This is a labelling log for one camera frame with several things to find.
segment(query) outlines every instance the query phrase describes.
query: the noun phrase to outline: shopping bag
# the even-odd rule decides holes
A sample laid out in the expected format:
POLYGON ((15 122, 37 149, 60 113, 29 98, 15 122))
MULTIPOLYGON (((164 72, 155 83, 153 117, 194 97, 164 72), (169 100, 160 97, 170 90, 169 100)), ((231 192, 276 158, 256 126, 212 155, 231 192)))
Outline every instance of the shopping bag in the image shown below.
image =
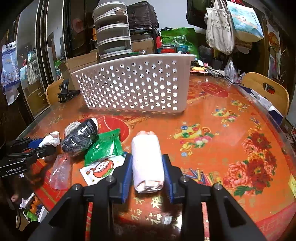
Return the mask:
POLYGON ((207 7, 207 44, 222 53, 229 55, 233 51, 235 40, 233 25, 226 4, 215 0, 213 8, 207 7))
POLYGON ((163 44, 172 44, 177 47, 186 45, 188 47, 189 53, 196 55, 197 59, 199 58, 197 49, 198 37, 194 28, 176 28, 172 30, 161 30, 160 34, 163 44))
POLYGON ((254 43, 264 38, 254 9, 230 1, 226 2, 232 16, 235 35, 238 39, 254 43))

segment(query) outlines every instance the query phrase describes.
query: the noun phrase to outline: chair backrest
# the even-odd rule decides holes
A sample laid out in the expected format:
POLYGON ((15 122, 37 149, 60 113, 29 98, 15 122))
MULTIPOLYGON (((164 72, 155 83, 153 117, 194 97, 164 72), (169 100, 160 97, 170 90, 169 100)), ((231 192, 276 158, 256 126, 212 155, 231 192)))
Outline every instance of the chair backrest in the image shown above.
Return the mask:
POLYGON ((49 106, 52 106, 54 103, 59 101, 57 94, 61 92, 61 90, 59 89, 59 85, 62 84, 63 80, 64 78, 61 78, 53 82, 46 88, 45 96, 49 106))
POLYGON ((242 79, 242 84, 267 98, 284 117, 286 116, 289 108, 289 94, 282 85, 254 72, 247 73, 242 79), (264 89, 266 84, 275 90, 273 94, 264 89))

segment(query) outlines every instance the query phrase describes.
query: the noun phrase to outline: white plastic bag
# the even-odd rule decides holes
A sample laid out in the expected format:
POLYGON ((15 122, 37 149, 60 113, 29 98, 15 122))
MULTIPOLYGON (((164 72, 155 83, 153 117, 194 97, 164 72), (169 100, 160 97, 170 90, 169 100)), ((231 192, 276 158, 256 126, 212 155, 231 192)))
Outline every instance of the white plastic bag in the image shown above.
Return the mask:
POLYGON ((232 62, 232 57, 229 57, 227 64, 224 68, 224 72, 225 72, 225 76, 228 76, 233 83, 235 84, 240 83, 240 80, 237 76, 237 71, 232 62))
POLYGON ((230 14, 223 0, 215 0, 213 8, 207 7, 207 44, 222 53, 232 53, 235 39, 230 14))
POLYGON ((253 43, 264 38, 254 9, 230 1, 227 1, 227 7, 231 13, 234 30, 238 39, 253 43))

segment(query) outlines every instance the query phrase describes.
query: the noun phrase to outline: black plastic bag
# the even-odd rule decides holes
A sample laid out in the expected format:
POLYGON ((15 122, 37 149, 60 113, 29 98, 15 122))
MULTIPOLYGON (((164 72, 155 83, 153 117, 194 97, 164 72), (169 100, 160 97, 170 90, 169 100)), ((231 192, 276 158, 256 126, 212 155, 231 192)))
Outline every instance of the black plastic bag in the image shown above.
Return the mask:
POLYGON ((159 27, 154 7, 146 1, 127 6, 128 24, 130 29, 140 26, 159 27))

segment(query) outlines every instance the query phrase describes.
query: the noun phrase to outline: green bag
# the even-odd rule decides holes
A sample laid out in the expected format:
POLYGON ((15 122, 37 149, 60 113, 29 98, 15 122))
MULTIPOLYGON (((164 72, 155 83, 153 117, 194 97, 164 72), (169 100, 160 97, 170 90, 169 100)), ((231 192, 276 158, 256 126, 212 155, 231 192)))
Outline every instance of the green bag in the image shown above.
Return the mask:
POLYGON ((172 30, 161 30, 162 44, 172 44, 177 47, 186 45, 191 54, 198 54, 198 35, 194 28, 175 28, 172 30))
POLYGON ((84 157, 84 166, 88 166, 95 161, 123 155, 119 133, 120 129, 118 128, 98 134, 97 140, 91 145, 84 157))

